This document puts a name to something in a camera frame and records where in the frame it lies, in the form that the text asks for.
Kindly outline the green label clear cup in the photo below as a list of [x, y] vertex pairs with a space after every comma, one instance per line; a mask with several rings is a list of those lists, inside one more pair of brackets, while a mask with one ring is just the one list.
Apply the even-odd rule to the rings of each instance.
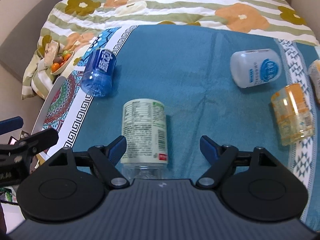
[[163, 103], [153, 99], [126, 102], [121, 132], [126, 138], [126, 152], [120, 160], [123, 175], [129, 181], [163, 179], [169, 161]]

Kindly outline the clear cup orange label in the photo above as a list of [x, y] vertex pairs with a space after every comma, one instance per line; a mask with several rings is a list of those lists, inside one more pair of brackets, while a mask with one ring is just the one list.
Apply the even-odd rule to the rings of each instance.
[[283, 146], [314, 135], [313, 118], [299, 84], [293, 83], [274, 93], [271, 105]]

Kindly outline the white plastic cup blue logo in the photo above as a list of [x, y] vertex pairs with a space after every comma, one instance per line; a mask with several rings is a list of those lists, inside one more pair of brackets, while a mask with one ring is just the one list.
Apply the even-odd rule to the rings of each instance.
[[230, 70], [238, 87], [250, 88], [280, 77], [282, 61], [272, 49], [237, 51], [231, 56]]

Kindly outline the small orange label cup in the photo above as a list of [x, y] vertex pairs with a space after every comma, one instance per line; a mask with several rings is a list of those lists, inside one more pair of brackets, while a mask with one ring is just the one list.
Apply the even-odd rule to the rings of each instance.
[[315, 89], [315, 94], [317, 101], [319, 102], [320, 99], [320, 60], [313, 61], [310, 64], [309, 70], [309, 77], [312, 81], [313, 87]]

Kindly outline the blue patterned tablecloth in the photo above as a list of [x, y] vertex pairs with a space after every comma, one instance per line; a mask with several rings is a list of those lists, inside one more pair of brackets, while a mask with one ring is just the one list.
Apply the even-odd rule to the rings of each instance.
[[[93, 49], [107, 48], [117, 65], [110, 96], [92, 98], [80, 80]], [[281, 76], [265, 85], [240, 89], [229, 69], [231, 55], [248, 49], [274, 50], [283, 64]], [[141, 25], [106, 29], [77, 51], [71, 74], [52, 101], [43, 127], [59, 132], [59, 145], [81, 151], [106, 144], [121, 134], [123, 105], [132, 99], [163, 103], [167, 116], [169, 174], [196, 179], [208, 163], [199, 140], [232, 144], [240, 150], [263, 146], [306, 186], [308, 204], [302, 221], [319, 230], [319, 133], [283, 146], [271, 96], [298, 83], [319, 129], [308, 68], [317, 48], [288, 40], [196, 26]]]

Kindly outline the bowl of fruit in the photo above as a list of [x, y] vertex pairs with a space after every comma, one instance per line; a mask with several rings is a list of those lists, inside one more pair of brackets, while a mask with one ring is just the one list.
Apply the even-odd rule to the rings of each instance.
[[73, 55], [74, 52], [70, 50], [64, 50], [62, 54], [58, 54], [50, 67], [50, 73], [54, 76], [60, 75], [70, 63]]

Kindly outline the grey headboard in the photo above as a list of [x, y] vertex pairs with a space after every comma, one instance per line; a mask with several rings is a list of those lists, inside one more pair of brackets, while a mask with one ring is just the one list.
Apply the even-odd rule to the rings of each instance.
[[53, 7], [62, 0], [42, 0], [21, 19], [1, 44], [1, 65], [18, 81], [34, 52], [40, 31]]

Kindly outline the white snack packet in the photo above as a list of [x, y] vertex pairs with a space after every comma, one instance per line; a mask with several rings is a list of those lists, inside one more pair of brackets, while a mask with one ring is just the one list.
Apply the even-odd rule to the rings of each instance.
[[46, 44], [45, 51], [44, 51], [44, 66], [49, 67], [53, 64], [53, 60], [57, 56], [60, 49], [59, 42], [51, 41], [50, 43]]

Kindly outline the floral striped quilt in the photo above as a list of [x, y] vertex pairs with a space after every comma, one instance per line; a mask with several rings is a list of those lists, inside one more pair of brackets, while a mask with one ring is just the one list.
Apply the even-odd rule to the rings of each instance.
[[55, 78], [50, 68], [39, 70], [46, 45], [57, 42], [75, 59], [63, 71], [68, 76], [94, 39], [105, 29], [124, 25], [176, 24], [318, 45], [304, 18], [285, 0], [59, 0], [44, 15], [37, 47], [22, 79], [22, 98], [45, 99]]

